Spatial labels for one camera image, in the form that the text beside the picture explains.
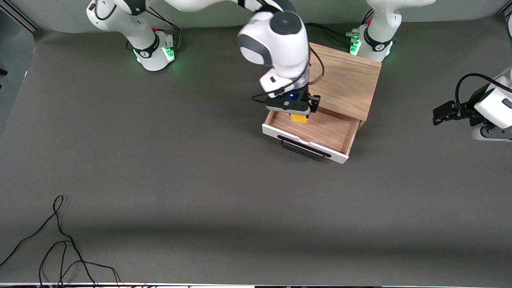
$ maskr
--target drawer handle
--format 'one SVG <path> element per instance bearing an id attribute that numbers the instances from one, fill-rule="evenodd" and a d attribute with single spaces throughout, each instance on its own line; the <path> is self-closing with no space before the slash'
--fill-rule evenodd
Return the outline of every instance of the drawer handle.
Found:
<path id="1" fill-rule="evenodd" d="M 324 160 L 325 157 L 331 157 L 331 155 L 328 154 L 328 153 L 325 153 L 325 152 L 322 152 L 322 151 L 320 151 L 318 149 L 306 146 L 306 145 L 304 145 L 304 144 L 302 144 L 300 142 L 297 142 L 295 140 L 283 137 L 281 135 L 279 135 L 278 138 L 281 139 L 281 147 L 283 147 L 284 149 L 293 151 L 293 152 L 298 153 L 298 154 L 301 154 L 301 155 L 306 156 L 308 158 L 311 158 L 313 160 L 322 161 L 322 160 Z M 308 154 L 308 153 L 306 153 L 304 151 L 298 150 L 298 149 L 296 149 L 296 148 L 294 148 L 292 146 L 288 146 L 288 145 L 285 145 L 285 144 L 291 144 L 291 145 L 300 147 L 301 149 L 304 149 L 304 150 L 306 150 L 306 151 L 308 151 L 310 153 L 313 153 L 313 154 Z"/>

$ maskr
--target wooden box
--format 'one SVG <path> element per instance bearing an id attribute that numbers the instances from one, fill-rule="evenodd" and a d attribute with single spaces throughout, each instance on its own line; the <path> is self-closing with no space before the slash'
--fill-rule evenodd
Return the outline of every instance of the wooden box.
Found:
<path id="1" fill-rule="evenodd" d="M 310 43 L 325 66 L 322 80 L 309 87 L 320 105 L 307 123 L 293 122 L 288 113 L 270 111 L 263 133 L 281 140 L 284 148 L 321 160 L 344 163 L 359 128 L 365 123 L 381 63 Z M 311 56 L 311 80 L 322 72 Z"/>

